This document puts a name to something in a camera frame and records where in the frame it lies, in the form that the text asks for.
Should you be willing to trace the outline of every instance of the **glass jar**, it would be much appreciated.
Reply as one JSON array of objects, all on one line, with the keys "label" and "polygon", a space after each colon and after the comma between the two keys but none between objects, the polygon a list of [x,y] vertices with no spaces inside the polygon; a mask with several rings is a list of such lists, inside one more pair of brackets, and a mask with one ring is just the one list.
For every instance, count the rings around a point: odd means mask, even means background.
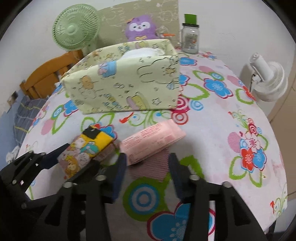
[{"label": "glass jar", "polygon": [[182,51],[196,54],[199,50],[200,30],[199,25],[183,23],[182,29]]}]

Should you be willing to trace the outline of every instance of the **plush toy eye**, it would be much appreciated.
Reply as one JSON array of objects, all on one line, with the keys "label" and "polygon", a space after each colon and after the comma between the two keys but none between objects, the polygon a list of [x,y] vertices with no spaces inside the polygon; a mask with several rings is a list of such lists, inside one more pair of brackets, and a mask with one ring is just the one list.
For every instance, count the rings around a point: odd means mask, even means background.
[{"label": "plush toy eye", "polygon": [[129,26],[130,31],[134,31],[137,28],[137,24],[136,23],[131,23]]},{"label": "plush toy eye", "polygon": [[149,22],[142,22],[142,23],[141,23],[141,26],[142,26],[143,28],[150,28],[150,23],[149,23]]}]

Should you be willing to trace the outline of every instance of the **plush toy face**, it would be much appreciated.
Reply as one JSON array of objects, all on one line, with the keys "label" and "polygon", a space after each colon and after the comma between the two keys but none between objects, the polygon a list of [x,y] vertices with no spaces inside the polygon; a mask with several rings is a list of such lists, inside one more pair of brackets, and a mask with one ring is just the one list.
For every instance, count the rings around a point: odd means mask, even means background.
[{"label": "plush toy face", "polygon": [[150,34],[155,35],[155,33],[156,26],[149,15],[133,18],[126,27],[126,37],[128,39]]}]

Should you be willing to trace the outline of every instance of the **purple plush toy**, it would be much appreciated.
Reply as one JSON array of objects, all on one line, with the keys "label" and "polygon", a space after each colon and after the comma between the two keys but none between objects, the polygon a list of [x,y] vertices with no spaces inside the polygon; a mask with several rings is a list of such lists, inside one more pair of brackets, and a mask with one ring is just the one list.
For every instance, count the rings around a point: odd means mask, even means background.
[{"label": "purple plush toy", "polygon": [[126,27],[126,37],[129,42],[147,39],[158,39],[156,25],[149,15],[133,18]]}]

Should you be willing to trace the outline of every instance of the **yellow cartoon package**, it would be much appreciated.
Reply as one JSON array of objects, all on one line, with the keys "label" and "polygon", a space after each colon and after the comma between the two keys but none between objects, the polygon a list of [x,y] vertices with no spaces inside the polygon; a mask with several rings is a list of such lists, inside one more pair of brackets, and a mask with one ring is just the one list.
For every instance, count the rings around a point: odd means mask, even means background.
[{"label": "yellow cartoon package", "polygon": [[71,178],[90,160],[105,150],[110,152],[113,138],[100,131],[94,126],[90,126],[77,137],[70,146],[58,157],[59,164],[66,173],[66,178]]},{"label": "yellow cartoon package", "polygon": [[[139,49],[157,49],[163,54],[122,58]],[[61,81],[83,114],[160,110],[176,107],[179,74],[178,54],[170,41],[152,39],[97,49],[66,72]]]}]

